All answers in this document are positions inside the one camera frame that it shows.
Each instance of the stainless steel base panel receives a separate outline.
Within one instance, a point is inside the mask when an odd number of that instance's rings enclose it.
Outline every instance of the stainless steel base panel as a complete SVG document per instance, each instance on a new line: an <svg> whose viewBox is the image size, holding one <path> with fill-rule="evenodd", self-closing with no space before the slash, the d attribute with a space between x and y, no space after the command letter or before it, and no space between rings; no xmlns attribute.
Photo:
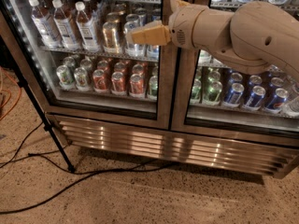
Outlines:
<svg viewBox="0 0 299 224"><path fill-rule="evenodd" d="M72 145L166 161L283 178L299 164L299 148L47 115L61 140Z"/></svg>

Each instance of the bottle cap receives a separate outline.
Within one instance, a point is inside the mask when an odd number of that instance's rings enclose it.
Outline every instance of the bottle cap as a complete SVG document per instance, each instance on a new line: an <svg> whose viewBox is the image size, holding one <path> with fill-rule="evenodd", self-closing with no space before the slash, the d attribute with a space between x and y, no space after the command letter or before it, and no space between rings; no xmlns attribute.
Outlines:
<svg viewBox="0 0 299 224"><path fill-rule="evenodd" d="M76 2L76 10L81 11L85 9L85 5L83 2Z"/></svg>
<svg viewBox="0 0 299 224"><path fill-rule="evenodd" d="M63 6L63 3L62 3L61 0L53 0L52 3L53 3L53 6L54 6L55 8L58 8L58 7L62 7L62 6Z"/></svg>
<svg viewBox="0 0 299 224"><path fill-rule="evenodd" d="M39 5L38 0L29 0L29 4L31 7L36 7Z"/></svg>

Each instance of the floor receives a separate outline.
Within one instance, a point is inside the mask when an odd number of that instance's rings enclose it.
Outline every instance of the floor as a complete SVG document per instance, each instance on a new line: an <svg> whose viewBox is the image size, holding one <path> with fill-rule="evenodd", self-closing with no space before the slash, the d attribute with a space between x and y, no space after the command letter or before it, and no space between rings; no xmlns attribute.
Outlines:
<svg viewBox="0 0 299 224"><path fill-rule="evenodd" d="M0 111L0 117L19 92L8 78L4 87L12 92L12 98ZM39 123L38 114L22 91L16 107L0 121L0 162L11 159L23 138ZM41 126L26 140L17 159L56 149ZM82 147L66 147L65 152L77 172L132 168L151 161L137 169L148 171L169 164ZM46 156L67 168L59 152ZM84 176L66 173L40 157L10 163L0 169L0 213L41 203ZM147 173L94 175L38 207L0 215L1 224L291 224L298 220L299 169L277 180L183 164Z"/></svg>

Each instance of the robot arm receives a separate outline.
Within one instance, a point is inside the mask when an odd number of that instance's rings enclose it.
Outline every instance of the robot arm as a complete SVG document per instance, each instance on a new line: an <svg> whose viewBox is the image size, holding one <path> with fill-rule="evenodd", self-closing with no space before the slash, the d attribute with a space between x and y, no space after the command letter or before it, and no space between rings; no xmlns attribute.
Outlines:
<svg viewBox="0 0 299 224"><path fill-rule="evenodd" d="M168 26L149 24L128 39L161 46L172 40L180 48L203 49L246 74L274 64L299 80L299 22L282 9L251 2L234 13L178 0L171 1L171 8Z"/></svg>

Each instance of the glass door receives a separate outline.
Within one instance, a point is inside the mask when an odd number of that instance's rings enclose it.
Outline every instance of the glass door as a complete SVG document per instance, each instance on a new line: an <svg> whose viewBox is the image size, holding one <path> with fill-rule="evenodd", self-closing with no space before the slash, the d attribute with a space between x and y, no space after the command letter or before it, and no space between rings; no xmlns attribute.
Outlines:
<svg viewBox="0 0 299 224"><path fill-rule="evenodd" d="M40 88L33 90L42 90L37 96L49 112L73 108L81 116L87 110L168 127L177 49L130 44L125 34L151 21L167 23L169 0L2 3L29 57L22 72L35 74Z"/></svg>
<svg viewBox="0 0 299 224"><path fill-rule="evenodd" d="M235 11L248 1L212 0L210 8ZM299 7L292 2L278 6L296 16ZM180 60L172 127L188 133L298 146L298 87L292 74L274 64L261 74L248 75L204 50L186 50Z"/></svg>

